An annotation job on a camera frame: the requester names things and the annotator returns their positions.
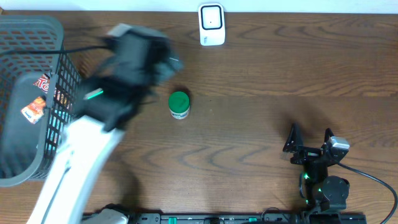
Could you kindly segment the green lid jar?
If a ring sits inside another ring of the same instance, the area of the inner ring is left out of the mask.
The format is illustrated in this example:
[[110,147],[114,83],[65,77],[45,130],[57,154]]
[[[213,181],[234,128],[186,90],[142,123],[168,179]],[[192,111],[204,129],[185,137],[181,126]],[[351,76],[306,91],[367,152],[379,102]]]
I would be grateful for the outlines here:
[[173,92],[169,96],[170,114],[175,119],[185,119],[190,112],[190,98],[182,91]]

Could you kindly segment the red chocolate bar wrapper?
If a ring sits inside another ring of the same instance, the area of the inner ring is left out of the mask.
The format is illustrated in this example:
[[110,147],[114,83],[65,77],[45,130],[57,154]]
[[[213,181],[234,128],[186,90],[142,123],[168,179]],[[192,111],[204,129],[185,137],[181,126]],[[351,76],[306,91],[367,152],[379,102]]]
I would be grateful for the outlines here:
[[38,87],[41,89],[44,93],[48,93],[49,90],[49,85],[50,85],[50,78],[47,74],[41,75],[34,83],[33,86]]

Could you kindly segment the orange snack packet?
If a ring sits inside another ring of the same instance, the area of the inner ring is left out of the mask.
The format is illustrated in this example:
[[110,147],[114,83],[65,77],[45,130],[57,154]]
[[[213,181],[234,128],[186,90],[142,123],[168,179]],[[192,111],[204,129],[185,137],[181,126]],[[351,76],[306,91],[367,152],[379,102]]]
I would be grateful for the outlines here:
[[43,117],[45,106],[45,99],[38,96],[33,102],[21,109],[21,113],[31,124],[35,124]]

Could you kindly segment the teal wet wipes pack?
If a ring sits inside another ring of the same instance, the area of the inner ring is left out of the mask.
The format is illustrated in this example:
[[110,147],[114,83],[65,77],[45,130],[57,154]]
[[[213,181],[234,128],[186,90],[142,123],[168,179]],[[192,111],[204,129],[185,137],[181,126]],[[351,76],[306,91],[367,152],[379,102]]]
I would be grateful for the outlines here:
[[62,141],[62,131],[64,127],[72,120],[69,112],[64,110],[53,110],[50,113],[50,120],[47,129],[46,148],[49,151],[56,151]]

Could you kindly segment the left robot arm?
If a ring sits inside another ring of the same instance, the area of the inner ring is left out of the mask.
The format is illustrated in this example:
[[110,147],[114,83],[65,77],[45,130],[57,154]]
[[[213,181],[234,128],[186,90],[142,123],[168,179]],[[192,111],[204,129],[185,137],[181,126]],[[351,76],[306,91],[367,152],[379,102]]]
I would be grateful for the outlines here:
[[63,131],[30,223],[80,223],[95,182],[121,142],[125,124],[152,88],[172,78],[182,62],[161,31],[119,24],[105,40],[113,56],[80,83],[75,118]]

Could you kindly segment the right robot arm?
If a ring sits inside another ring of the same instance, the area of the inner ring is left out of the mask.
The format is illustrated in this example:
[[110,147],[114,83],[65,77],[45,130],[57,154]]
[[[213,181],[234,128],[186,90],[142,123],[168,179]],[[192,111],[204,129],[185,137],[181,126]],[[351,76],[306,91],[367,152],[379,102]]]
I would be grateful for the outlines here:
[[299,177],[299,193],[306,208],[290,216],[290,223],[341,223],[340,212],[346,209],[349,182],[328,174],[328,168],[337,165],[349,152],[344,138],[336,137],[331,129],[325,130],[321,147],[303,143],[298,124],[291,127],[283,151],[292,153],[291,164],[303,167]]

